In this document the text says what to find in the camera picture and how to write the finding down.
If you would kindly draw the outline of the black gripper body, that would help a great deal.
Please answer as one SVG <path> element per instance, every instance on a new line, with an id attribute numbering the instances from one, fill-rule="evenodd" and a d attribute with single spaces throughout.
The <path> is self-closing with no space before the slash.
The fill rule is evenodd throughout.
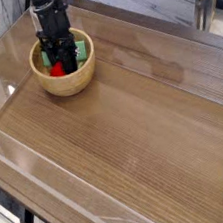
<path id="1" fill-rule="evenodd" d="M 77 49 L 74 35 L 69 27 L 51 34 L 38 31 L 36 36 L 39 39 L 40 49 L 48 56 L 57 55 L 60 49 L 65 52 L 75 52 Z"/>

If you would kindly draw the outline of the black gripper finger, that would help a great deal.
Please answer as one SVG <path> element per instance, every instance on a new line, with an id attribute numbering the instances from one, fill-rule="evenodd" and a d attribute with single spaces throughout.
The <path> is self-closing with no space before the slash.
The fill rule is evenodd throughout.
<path id="1" fill-rule="evenodd" d="M 76 60 L 76 48 L 73 47 L 61 49 L 59 55 L 61 57 L 65 73 L 70 74 L 78 69 Z"/>
<path id="2" fill-rule="evenodd" d="M 53 46 L 52 48 L 44 48 L 46 55 L 48 56 L 49 62 L 54 66 L 57 62 L 61 62 L 61 57 L 58 54 L 59 48 L 57 46 Z"/>

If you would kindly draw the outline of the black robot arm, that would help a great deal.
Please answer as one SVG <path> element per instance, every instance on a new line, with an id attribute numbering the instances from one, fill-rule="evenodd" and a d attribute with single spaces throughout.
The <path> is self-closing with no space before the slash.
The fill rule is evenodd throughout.
<path id="1" fill-rule="evenodd" d="M 70 21 L 65 0 L 31 0 L 32 9 L 38 18 L 41 30 L 36 36 L 41 49 L 48 55 L 49 62 L 54 66 L 62 63 L 65 74 L 75 72 L 77 67 L 74 35 L 70 32 Z"/>

